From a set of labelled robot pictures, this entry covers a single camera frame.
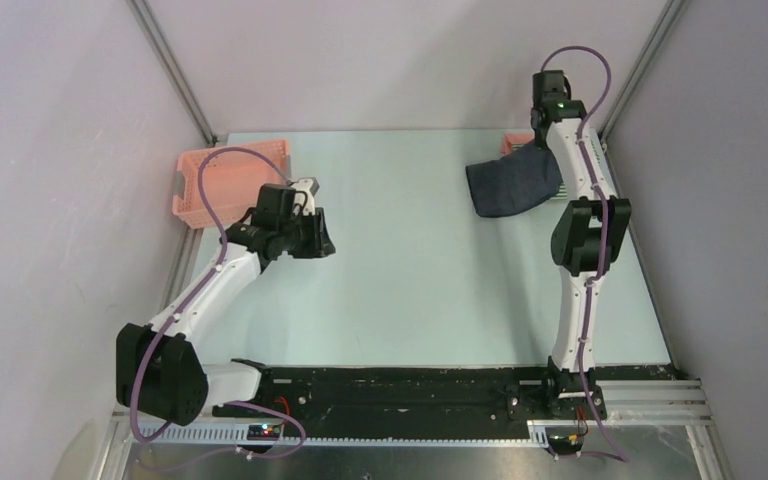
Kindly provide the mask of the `salmon pink t-shirt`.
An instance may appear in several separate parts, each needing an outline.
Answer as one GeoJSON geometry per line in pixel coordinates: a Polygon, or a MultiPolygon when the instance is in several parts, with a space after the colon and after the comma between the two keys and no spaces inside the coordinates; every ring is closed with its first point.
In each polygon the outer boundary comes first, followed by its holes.
{"type": "Polygon", "coordinates": [[[513,151],[521,148],[523,145],[528,144],[534,140],[533,133],[527,132],[512,132],[505,133],[502,137],[500,145],[500,155],[506,156],[513,151]]]}

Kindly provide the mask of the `dark navy garment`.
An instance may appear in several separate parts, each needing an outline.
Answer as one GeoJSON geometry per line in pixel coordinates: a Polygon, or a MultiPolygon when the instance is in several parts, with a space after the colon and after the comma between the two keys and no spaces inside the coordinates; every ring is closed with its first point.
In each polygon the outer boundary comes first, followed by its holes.
{"type": "Polygon", "coordinates": [[[554,155],[529,142],[496,160],[465,167],[475,213],[481,218],[515,216],[559,193],[562,176],[554,155]]]}

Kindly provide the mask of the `green white striped garment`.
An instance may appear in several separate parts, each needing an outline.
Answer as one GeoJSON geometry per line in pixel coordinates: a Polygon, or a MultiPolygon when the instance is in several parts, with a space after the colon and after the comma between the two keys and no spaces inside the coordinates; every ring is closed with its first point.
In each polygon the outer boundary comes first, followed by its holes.
{"type": "Polygon", "coordinates": [[[589,154],[591,169],[587,167],[585,155],[580,151],[574,136],[549,141],[549,151],[554,156],[561,175],[558,193],[553,199],[574,200],[579,198],[595,199],[590,171],[603,190],[612,192],[603,162],[605,160],[602,143],[597,137],[585,137],[586,152],[589,154]]]}

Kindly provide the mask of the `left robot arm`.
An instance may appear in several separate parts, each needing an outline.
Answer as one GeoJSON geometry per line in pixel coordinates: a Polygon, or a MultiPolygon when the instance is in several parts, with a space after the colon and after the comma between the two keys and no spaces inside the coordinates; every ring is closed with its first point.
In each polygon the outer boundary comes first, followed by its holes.
{"type": "Polygon", "coordinates": [[[144,325],[126,324],[116,338],[116,400],[133,413],[186,426],[203,410],[237,401],[252,416],[276,403],[260,366],[206,362],[204,341],[241,292],[280,258],[335,253],[313,177],[264,184],[257,202],[220,233],[210,263],[170,305],[144,325]]]}

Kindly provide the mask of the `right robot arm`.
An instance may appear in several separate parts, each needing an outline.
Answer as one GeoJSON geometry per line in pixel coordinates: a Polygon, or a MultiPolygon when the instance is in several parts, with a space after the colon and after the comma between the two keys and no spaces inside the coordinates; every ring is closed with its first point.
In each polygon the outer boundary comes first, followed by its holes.
{"type": "Polygon", "coordinates": [[[559,329],[544,376],[545,411],[566,418],[595,389],[592,334],[605,275],[617,260],[630,223],[629,200],[616,195],[602,167],[604,151],[560,70],[533,80],[536,146],[554,156],[567,204],[550,238],[561,276],[559,329]]]}

